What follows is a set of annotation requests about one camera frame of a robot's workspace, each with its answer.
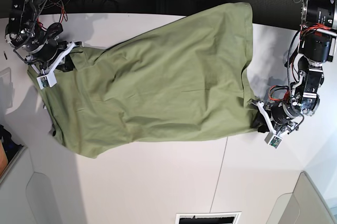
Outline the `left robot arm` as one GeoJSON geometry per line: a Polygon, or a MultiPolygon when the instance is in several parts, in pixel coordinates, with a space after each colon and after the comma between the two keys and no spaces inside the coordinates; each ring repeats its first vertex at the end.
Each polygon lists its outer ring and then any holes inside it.
{"type": "Polygon", "coordinates": [[[318,88],[324,82],[323,64],[332,62],[336,52],[336,0],[302,0],[301,26],[294,38],[296,50],[289,49],[285,63],[286,85],[274,85],[269,101],[252,100],[257,109],[251,128],[268,132],[271,140],[298,130],[306,116],[320,104],[318,88]]]}

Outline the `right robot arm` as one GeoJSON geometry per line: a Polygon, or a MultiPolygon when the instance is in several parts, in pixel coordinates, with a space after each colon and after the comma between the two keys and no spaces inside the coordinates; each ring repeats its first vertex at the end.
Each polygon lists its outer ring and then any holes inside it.
{"type": "Polygon", "coordinates": [[[40,16],[52,0],[12,0],[5,41],[13,48],[16,56],[26,65],[36,66],[38,73],[45,73],[55,66],[62,72],[71,72],[75,66],[70,55],[57,62],[57,57],[70,44],[59,40],[63,32],[62,22],[67,19],[63,0],[54,4],[61,9],[59,19],[45,27],[40,16]]]}

